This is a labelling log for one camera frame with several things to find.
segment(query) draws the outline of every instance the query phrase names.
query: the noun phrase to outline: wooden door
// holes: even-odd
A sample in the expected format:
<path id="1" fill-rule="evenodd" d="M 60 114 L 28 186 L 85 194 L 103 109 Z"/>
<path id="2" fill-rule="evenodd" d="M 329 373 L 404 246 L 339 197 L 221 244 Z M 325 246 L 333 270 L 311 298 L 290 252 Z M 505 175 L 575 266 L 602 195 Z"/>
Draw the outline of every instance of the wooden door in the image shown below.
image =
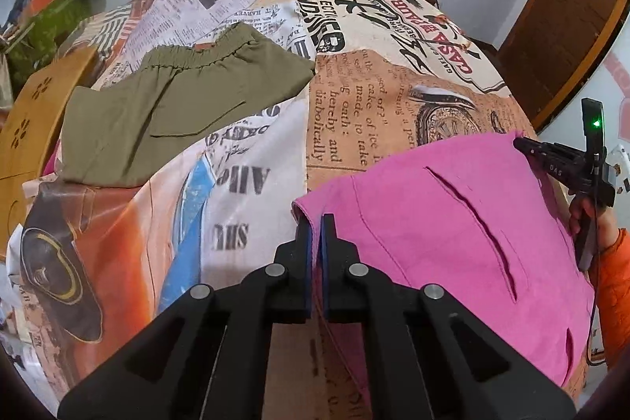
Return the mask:
<path id="1" fill-rule="evenodd" d="M 627 0 L 529 0 L 498 53 L 502 75 L 539 128 L 585 78 Z"/>

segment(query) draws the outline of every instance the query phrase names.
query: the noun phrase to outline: device handle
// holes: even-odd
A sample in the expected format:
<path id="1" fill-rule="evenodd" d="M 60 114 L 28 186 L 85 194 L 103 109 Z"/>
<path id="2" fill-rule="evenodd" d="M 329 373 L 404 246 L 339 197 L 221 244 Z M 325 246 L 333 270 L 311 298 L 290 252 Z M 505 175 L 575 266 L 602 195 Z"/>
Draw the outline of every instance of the device handle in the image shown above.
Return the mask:
<path id="1" fill-rule="evenodd" d="M 597 251 L 595 219 L 582 212 L 580 231 L 575 237 L 575 262 L 581 272 L 588 271 Z"/>

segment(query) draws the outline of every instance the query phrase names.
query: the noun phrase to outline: orange sleeve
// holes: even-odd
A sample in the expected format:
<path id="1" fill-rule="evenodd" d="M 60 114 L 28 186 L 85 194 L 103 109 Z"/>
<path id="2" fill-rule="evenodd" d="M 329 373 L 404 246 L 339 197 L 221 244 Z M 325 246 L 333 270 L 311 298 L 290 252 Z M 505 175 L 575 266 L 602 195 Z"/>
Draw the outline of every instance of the orange sleeve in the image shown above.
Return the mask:
<path id="1" fill-rule="evenodd" d="M 630 237 L 625 228 L 619 230 L 615 244 L 601 253 L 600 265 L 598 273 L 595 257 L 589 274 L 594 285 L 599 280 L 597 307 L 610 369 L 630 341 Z"/>

